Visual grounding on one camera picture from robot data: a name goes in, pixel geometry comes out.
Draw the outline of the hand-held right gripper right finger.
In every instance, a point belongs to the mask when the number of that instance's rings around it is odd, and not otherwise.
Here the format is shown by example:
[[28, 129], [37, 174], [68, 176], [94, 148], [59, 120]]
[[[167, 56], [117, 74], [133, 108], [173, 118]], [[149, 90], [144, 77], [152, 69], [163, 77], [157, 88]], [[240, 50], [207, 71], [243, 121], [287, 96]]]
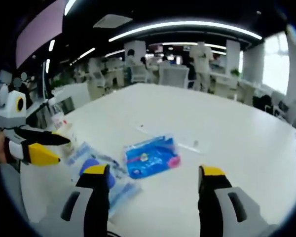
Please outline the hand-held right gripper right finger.
[[198, 210], [201, 237], [269, 237], [277, 225], [268, 224], [260, 206], [234, 187], [216, 167], [199, 166]]

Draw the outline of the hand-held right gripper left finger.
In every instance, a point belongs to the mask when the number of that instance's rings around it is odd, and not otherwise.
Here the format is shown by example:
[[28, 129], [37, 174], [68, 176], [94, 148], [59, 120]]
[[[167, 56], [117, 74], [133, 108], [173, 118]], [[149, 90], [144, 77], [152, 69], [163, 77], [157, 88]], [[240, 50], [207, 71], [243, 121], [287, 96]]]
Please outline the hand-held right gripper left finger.
[[70, 222], [78, 200], [82, 199], [83, 191], [91, 193], [86, 200], [82, 211], [82, 230], [84, 237], [106, 237], [109, 217], [109, 174], [108, 164], [99, 164], [88, 167], [79, 177], [75, 187], [80, 191], [73, 191], [65, 202], [60, 217], [65, 222]]

